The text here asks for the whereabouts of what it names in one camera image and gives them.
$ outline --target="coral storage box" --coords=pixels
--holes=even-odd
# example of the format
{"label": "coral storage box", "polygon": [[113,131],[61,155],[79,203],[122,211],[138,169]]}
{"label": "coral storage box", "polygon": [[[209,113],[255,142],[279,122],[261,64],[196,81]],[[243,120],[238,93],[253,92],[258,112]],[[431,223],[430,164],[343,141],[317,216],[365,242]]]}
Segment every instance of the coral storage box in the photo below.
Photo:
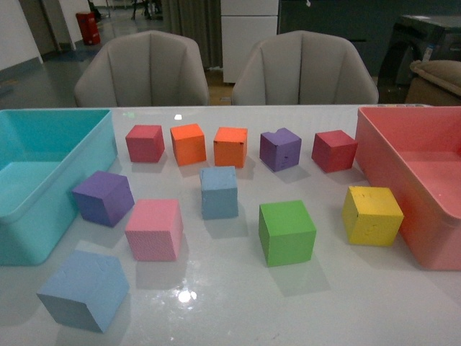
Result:
{"label": "coral storage box", "polygon": [[46,260],[77,214],[71,190],[116,156],[109,110],[0,111],[0,265]]}
{"label": "coral storage box", "polygon": [[356,160],[389,187],[418,262],[461,270],[461,107],[361,107]]}

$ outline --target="green cube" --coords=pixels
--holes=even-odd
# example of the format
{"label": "green cube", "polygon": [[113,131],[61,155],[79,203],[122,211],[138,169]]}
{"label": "green cube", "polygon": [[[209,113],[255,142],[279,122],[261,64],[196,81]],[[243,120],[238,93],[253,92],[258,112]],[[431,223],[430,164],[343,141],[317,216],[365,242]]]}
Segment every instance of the green cube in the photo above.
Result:
{"label": "green cube", "polygon": [[268,267],[310,260],[316,234],[301,200],[259,206],[259,239]]}

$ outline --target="beige chair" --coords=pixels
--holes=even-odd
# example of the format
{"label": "beige chair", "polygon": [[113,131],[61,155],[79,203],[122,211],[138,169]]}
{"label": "beige chair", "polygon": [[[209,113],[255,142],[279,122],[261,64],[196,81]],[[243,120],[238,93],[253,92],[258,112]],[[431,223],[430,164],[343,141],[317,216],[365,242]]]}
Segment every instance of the beige chair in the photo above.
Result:
{"label": "beige chair", "polygon": [[74,96],[78,107],[194,106],[210,98],[196,42],[160,31],[109,41]]}
{"label": "beige chair", "polygon": [[376,104],[375,83],[341,37],[294,31],[255,44],[233,88],[233,105]]}

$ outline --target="light blue cube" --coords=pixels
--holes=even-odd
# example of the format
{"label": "light blue cube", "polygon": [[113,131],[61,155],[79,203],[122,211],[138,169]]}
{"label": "light blue cube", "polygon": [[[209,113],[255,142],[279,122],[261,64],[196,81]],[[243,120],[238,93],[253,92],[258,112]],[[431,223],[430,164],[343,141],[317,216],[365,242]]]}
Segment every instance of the light blue cube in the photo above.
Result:
{"label": "light blue cube", "polygon": [[238,216],[237,178],[234,166],[200,170],[202,183],[202,217],[235,218]]}
{"label": "light blue cube", "polygon": [[76,250],[37,295],[59,324],[104,333],[129,289],[118,258]]}

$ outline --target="white cabinet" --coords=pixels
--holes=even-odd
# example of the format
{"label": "white cabinet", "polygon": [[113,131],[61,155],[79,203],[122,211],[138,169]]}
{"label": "white cabinet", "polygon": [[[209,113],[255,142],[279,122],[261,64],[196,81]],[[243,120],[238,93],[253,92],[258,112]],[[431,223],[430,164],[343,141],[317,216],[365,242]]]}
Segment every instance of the white cabinet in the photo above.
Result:
{"label": "white cabinet", "polygon": [[223,79],[235,83],[253,45],[277,34],[278,0],[221,0]]}

